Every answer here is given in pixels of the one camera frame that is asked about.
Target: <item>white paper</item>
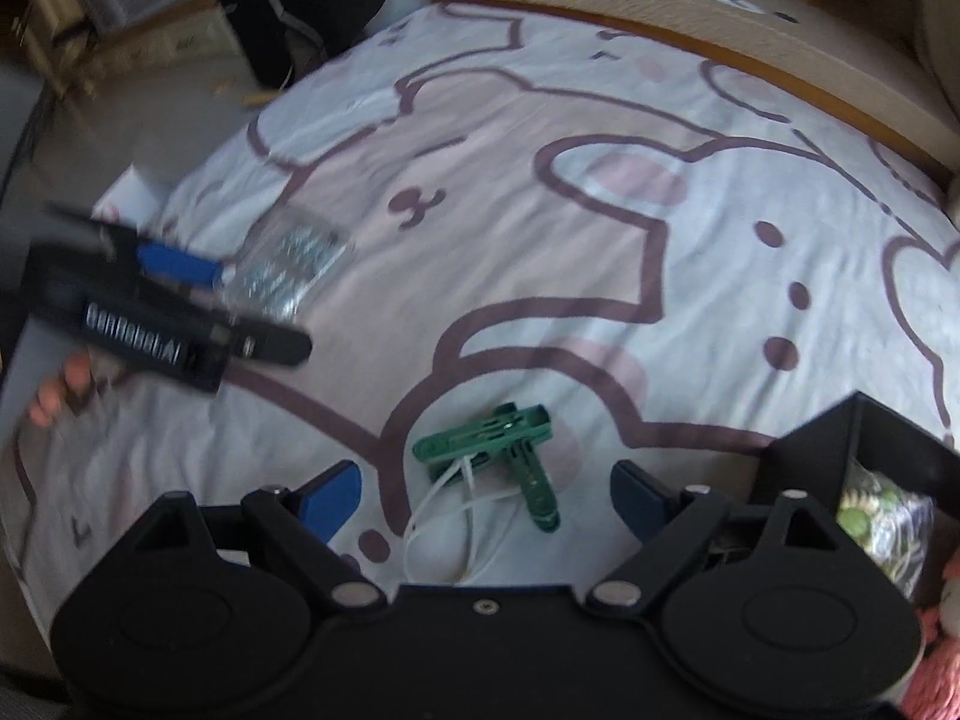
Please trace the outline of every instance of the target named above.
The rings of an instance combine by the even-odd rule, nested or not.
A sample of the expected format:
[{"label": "white paper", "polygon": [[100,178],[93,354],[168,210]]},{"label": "white paper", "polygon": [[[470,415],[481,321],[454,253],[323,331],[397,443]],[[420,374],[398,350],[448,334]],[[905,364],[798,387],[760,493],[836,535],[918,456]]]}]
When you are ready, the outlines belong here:
[{"label": "white paper", "polygon": [[147,177],[131,165],[104,192],[90,215],[142,231],[163,210],[171,190],[171,187]]}]

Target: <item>green plastic part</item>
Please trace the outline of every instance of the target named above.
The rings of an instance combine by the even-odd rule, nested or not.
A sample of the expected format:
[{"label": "green plastic part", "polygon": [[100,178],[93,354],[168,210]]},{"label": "green plastic part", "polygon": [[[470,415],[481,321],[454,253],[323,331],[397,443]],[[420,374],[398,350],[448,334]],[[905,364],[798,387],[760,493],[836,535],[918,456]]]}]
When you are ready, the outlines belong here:
[{"label": "green plastic part", "polygon": [[470,455],[496,457],[520,440],[537,445],[553,437],[550,415],[543,406],[519,410],[515,406],[506,412],[510,405],[500,406],[488,419],[420,439],[413,446],[414,457],[421,463],[431,464]]},{"label": "green plastic part", "polygon": [[[518,409],[515,404],[504,403],[488,419],[420,439],[414,444],[413,453],[427,464],[432,482],[460,458],[472,456],[470,464],[475,471],[505,458],[534,523],[541,531],[553,533],[560,527],[557,496],[534,451],[534,446],[551,437],[553,429],[546,408]],[[458,472],[450,483],[462,478],[463,474]]]},{"label": "green plastic part", "polygon": [[557,496],[547,479],[544,467],[529,440],[520,440],[507,449],[507,462],[520,484],[527,511],[534,524],[544,533],[553,533],[560,527],[560,509]]},{"label": "green plastic part", "polygon": [[837,515],[837,524],[855,541],[870,535],[870,514],[863,509],[842,509]]}]

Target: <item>finger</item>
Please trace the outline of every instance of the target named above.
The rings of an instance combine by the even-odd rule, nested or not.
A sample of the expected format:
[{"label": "finger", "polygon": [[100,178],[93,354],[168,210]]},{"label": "finger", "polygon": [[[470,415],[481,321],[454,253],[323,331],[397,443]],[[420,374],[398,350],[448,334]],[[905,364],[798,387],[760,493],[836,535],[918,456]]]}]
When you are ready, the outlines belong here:
[{"label": "finger", "polygon": [[90,373],[90,355],[78,352],[70,355],[64,363],[64,381],[76,394],[81,395],[90,387],[93,376]]},{"label": "finger", "polygon": [[54,421],[50,418],[50,415],[47,415],[45,410],[40,408],[40,403],[32,403],[30,408],[27,409],[27,416],[30,418],[30,422],[40,428],[48,428]]},{"label": "finger", "polygon": [[37,403],[46,415],[54,418],[64,405],[66,382],[62,379],[48,379],[37,390]]}]

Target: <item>human hand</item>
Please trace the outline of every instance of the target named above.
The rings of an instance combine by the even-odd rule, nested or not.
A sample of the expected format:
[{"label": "human hand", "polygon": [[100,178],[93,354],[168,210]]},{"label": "human hand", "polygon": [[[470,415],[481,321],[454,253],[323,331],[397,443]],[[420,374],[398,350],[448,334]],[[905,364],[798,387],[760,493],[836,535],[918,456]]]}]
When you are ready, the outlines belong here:
[{"label": "human hand", "polygon": [[27,409],[27,417],[37,427],[50,427],[64,408],[67,396],[85,395],[92,382],[89,352],[83,351],[70,355],[64,363],[61,375],[52,376],[40,385],[37,397]]}]

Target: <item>white bedsheet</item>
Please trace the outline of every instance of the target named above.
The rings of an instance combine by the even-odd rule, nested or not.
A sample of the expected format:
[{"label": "white bedsheet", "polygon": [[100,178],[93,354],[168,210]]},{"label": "white bedsheet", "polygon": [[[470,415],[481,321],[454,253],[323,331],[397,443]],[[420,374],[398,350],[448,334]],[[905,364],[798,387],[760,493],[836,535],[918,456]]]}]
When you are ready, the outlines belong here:
[{"label": "white bedsheet", "polygon": [[[0,517],[37,622],[165,490],[236,502],[342,458],[364,487],[333,546],[392,589],[429,487],[410,446],[506,401],[553,416],[563,524],[517,517],[489,584],[583,589],[634,551],[608,497],[622,458],[744,496],[757,447],[854,389],[952,442],[960,237],[939,199],[851,127],[701,57],[419,11],[264,111],[157,225],[215,256],[277,203],[352,230],[355,259],[302,318],[309,363],[237,365],[216,397],[133,375],[8,449]],[[416,574],[456,576],[465,545],[451,519]]]}]

